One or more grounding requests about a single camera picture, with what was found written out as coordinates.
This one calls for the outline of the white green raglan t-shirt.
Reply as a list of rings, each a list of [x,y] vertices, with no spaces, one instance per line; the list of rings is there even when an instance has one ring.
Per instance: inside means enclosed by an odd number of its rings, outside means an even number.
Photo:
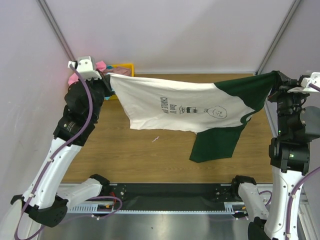
[[[279,81],[277,71],[216,83],[110,76],[130,128],[195,133],[189,158],[196,163],[231,158],[242,131]]]

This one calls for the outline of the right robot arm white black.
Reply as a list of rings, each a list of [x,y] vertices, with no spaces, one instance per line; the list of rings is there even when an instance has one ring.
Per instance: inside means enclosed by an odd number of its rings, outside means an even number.
[[[291,79],[284,74],[271,90],[268,101],[276,103],[277,136],[271,139],[268,155],[272,166],[271,205],[260,198],[254,178],[237,175],[230,195],[243,201],[250,240],[297,240],[300,196],[304,182],[316,171],[309,171],[310,142],[320,137],[320,109],[304,107],[311,93],[320,91],[320,74]]]

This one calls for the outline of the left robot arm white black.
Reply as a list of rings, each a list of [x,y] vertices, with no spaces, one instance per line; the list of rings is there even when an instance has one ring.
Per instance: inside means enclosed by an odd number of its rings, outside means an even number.
[[[35,222],[57,226],[67,211],[91,198],[109,197],[110,181],[99,174],[67,192],[58,192],[59,185],[75,156],[95,129],[105,97],[114,94],[110,76],[77,81],[68,87],[62,118],[53,132],[48,154],[31,186],[11,202],[22,201],[23,212]]]

